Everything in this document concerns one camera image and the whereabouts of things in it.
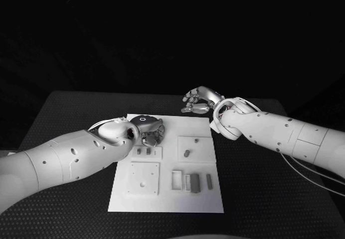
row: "white board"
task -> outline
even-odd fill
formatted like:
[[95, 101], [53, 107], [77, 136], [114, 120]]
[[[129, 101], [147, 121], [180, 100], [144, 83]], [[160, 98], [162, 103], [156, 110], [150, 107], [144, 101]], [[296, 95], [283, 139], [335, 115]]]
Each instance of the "white board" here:
[[[127, 119], [131, 120], [136, 116], [137, 115], [129, 114]], [[134, 148], [133, 150], [136, 150], [136, 152], [131, 152], [127, 158], [118, 162], [108, 212], [224, 213], [215, 157], [204, 157], [202, 155], [199, 155], [198, 159], [201, 160], [201, 162], [198, 162], [198, 160], [196, 162], [179, 162], [178, 157], [179, 136], [211, 138], [208, 118], [156, 115], [152, 116], [163, 119], [166, 128], [165, 138], [162, 140], [162, 143], [159, 144], [159, 147], [162, 147], [162, 157], [155, 158], [150, 156], [144, 159], [143, 155], [143, 157], [139, 158], [134, 156], [137, 154], [137, 148]], [[206, 141], [206, 147], [209, 148], [209, 150], [212, 150], [214, 154], [212, 139], [206, 139]], [[155, 193], [153, 195], [129, 194], [129, 174], [133, 173], [130, 170], [133, 162], [146, 162], [160, 165], [157, 167], [159, 190], [156, 195]], [[182, 190], [172, 190], [172, 176], [176, 177], [176, 174], [173, 175], [173, 171], [180, 171]], [[189, 178], [186, 175], [191, 175], [193, 173], [199, 174], [199, 193], [192, 193], [191, 191], [188, 191], [189, 188], [185, 187], [185, 179]], [[206, 174], [211, 174], [212, 190], [208, 189]]]

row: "table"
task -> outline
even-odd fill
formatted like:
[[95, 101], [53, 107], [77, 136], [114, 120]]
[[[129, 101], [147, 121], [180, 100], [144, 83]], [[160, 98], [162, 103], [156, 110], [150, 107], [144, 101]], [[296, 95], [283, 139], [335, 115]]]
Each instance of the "table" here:
[[[247, 100], [263, 111], [286, 115], [277, 100]], [[182, 114], [182, 107], [182, 96], [55, 91], [19, 151], [127, 114], [212, 117], [211, 112]], [[212, 131], [212, 138], [225, 214], [108, 213], [117, 170], [113, 163], [88, 178], [17, 202], [0, 215], [0, 238], [126, 239], [192, 234], [339, 238], [345, 223], [329, 193], [299, 176], [280, 154], [244, 137], [231, 141]], [[299, 169], [321, 182], [316, 175]]]

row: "robotic hand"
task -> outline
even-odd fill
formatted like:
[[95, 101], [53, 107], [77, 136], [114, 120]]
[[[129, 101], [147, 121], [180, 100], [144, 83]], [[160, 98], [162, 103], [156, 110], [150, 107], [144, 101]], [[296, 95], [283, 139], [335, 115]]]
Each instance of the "robotic hand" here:
[[162, 119], [116, 118], [0, 158], [0, 214], [33, 193], [88, 177], [123, 160], [139, 141], [155, 147], [163, 135]]
[[[208, 104], [195, 104], [199, 99]], [[345, 133], [289, 117], [263, 112], [243, 98], [225, 99], [201, 86], [183, 97], [182, 112], [214, 109], [211, 128], [228, 139], [241, 135], [257, 145], [328, 169], [345, 178]]]

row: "small part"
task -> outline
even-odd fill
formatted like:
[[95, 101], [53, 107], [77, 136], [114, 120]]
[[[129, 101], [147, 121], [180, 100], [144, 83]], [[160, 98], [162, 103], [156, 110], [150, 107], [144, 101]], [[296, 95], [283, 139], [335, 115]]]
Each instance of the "small part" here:
[[191, 174], [191, 192], [199, 193], [199, 175], [196, 173]]
[[191, 192], [191, 175], [185, 175], [185, 190]]
[[182, 172], [172, 171], [172, 190], [182, 190]]
[[186, 151], [185, 151], [185, 157], [188, 157], [188, 156], [189, 156], [189, 153], [191, 153], [191, 151], [189, 151], [189, 150], [186, 150]]
[[212, 190], [212, 180], [211, 180], [211, 174], [206, 174], [206, 186], [208, 186], [208, 189]]

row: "black background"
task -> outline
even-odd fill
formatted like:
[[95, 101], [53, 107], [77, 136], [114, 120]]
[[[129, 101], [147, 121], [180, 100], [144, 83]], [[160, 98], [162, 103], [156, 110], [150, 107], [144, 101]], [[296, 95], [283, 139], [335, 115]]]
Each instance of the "black background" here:
[[342, 8], [172, 4], [71, 0], [2, 17], [0, 149], [17, 149], [53, 90], [182, 96], [204, 85], [345, 130]]

